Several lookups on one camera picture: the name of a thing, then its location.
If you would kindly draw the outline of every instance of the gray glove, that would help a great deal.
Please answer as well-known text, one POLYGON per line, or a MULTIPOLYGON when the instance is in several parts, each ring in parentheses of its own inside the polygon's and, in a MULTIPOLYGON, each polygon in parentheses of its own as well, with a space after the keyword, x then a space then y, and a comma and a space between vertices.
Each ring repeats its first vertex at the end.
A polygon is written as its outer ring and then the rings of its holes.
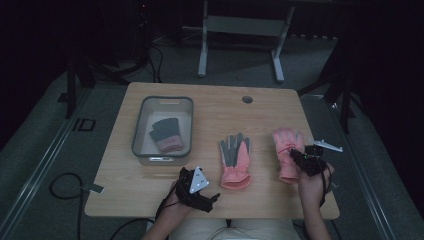
POLYGON ((183 149, 178 118, 167 118, 155 122, 150 136, 161 152, 173 152, 183 149))
POLYGON ((247 171, 250 165, 250 139, 244 138, 241 133, 235 137, 230 135, 227 143, 221 140, 219 146, 224 170, 221 186, 228 189, 247 187, 251 182, 250 174, 247 171))

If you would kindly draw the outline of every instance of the glove cuff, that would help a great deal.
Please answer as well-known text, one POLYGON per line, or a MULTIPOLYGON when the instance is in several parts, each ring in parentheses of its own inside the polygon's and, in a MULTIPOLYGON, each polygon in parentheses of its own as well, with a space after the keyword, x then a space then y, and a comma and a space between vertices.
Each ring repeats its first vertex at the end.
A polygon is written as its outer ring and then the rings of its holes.
POLYGON ((221 178, 221 187, 227 189, 242 189, 247 187, 252 178, 247 172, 240 172, 233 167, 224 169, 224 174, 221 178))
POLYGON ((280 160, 280 175, 279 179, 289 184, 298 183, 299 174, 297 173, 296 163, 289 155, 285 155, 280 160))
POLYGON ((180 151, 183 149, 183 142, 179 135, 165 138, 161 141, 156 142, 156 145, 162 152, 173 152, 180 151))

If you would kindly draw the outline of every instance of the white triangle marker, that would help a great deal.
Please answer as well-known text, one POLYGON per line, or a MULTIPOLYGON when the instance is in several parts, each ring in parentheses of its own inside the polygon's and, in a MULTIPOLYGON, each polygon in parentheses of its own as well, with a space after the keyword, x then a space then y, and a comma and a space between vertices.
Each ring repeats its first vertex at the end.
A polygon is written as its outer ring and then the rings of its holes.
POLYGON ((193 180, 191 181, 190 193, 200 191, 208 185, 209 182, 206 180, 205 175, 203 175, 202 170, 196 167, 196 169, 194 169, 193 180))

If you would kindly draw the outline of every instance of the pink and gray glove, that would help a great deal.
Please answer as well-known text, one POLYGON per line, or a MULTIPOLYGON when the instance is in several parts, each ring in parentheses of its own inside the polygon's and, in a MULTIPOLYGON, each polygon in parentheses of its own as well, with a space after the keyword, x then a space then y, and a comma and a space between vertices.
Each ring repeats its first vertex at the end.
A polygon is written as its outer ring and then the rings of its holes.
POLYGON ((273 132, 275 150, 280 161, 280 180, 286 183, 297 183, 299 176, 296 170, 296 163, 290 157, 290 150, 297 149, 304 152, 303 134, 294 132, 291 128, 279 128, 273 132))
POLYGON ((184 145, 180 137, 178 118, 167 118, 155 122, 150 132, 159 150, 164 153, 180 151, 184 145))
POLYGON ((222 165, 224 173, 221 178, 221 186, 228 189, 242 189, 251 182, 247 169, 250 164, 249 138, 244 138, 243 134, 237 136, 230 135, 227 143, 224 140, 219 142, 222 154, 222 165))

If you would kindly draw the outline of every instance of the table leg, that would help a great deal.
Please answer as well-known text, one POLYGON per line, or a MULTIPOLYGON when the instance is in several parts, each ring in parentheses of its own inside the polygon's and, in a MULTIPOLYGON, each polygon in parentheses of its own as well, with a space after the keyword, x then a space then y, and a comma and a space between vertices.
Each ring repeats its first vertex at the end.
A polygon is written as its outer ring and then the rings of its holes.
POLYGON ((66 101, 68 103, 68 110, 66 112, 66 119, 71 118, 72 113, 75 110, 76 106, 76 89, 75 89, 75 68, 74 60, 68 59, 67 62, 67 82, 68 82, 68 92, 66 95, 66 101))
POLYGON ((293 16, 294 9, 295 7, 290 7, 289 11, 287 12, 286 20, 283 24, 281 33, 279 35, 279 41, 278 41, 277 47, 275 48, 275 50, 271 51, 272 62, 274 64, 275 77, 277 81, 279 82, 284 81, 283 69, 281 67, 281 61, 280 61, 280 54, 284 45, 284 41, 286 40, 286 37, 287 37, 287 31, 290 26, 290 21, 293 16))
POLYGON ((208 60, 208 1, 203 1, 203 28, 202 28, 202 50, 200 52, 199 70, 197 75, 199 77, 206 76, 206 64, 208 60))

